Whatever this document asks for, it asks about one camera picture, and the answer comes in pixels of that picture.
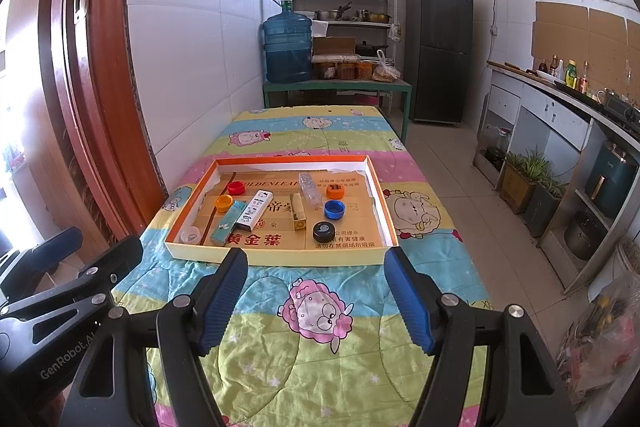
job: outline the blue water jug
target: blue water jug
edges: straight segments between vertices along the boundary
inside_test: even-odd
[[[267,81],[290,84],[311,79],[311,19],[291,11],[292,0],[281,0],[282,12],[262,24]]]

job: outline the cartoon bedsheet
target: cartoon bedsheet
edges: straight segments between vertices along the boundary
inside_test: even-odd
[[[411,155],[375,108],[351,106],[242,113],[143,233],[143,261],[118,284],[116,299],[132,313],[156,309],[216,270],[174,260],[163,242],[213,158],[341,153],[372,158],[414,266],[443,292],[488,307],[462,238]],[[476,348],[462,426],[475,425],[484,357],[484,348]],[[148,361],[158,419],[173,426],[158,350],[149,351]],[[251,427],[405,425],[430,364],[410,341],[382,266],[250,266],[223,342],[202,359],[229,425]]]

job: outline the teal rice cooker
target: teal rice cooker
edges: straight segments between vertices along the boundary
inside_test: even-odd
[[[585,187],[602,213],[615,219],[638,171],[635,158],[613,142],[604,142]]]

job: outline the metal pot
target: metal pot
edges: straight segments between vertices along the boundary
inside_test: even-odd
[[[564,241],[576,257],[588,261],[605,235],[607,230],[596,217],[586,212],[576,212],[571,224],[564,231]]]
[[[356,55],[360,55],[361,57],[375,57],[378,50],[384,50],[388,47],[387,44],[384,46],[372,46],[371,44],[367,44],[367,41],[362,41],[362,44],[356,44]]]
[[[318,10],[316,11],[316,20],[319,21],[339,21],[342,14],[350,8],[351,1],[344,6],[338,6],[337,10]]]
[[[391,15],[386,15],[383,13],[370,13],[367,15],[367,22],[389,24],[389,19],[391,19]]]

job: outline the teal box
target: teal box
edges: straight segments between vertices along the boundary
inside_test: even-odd
[[[234,201],[234,204],[226,211],[225,216],[220,221],[220,224],[216,227],[216,229],[209,236],[211,242],[216,247],[224,247],[227,238],[233,232],[234,226],[240,214],[246,207],[246,203],[244,201]]]

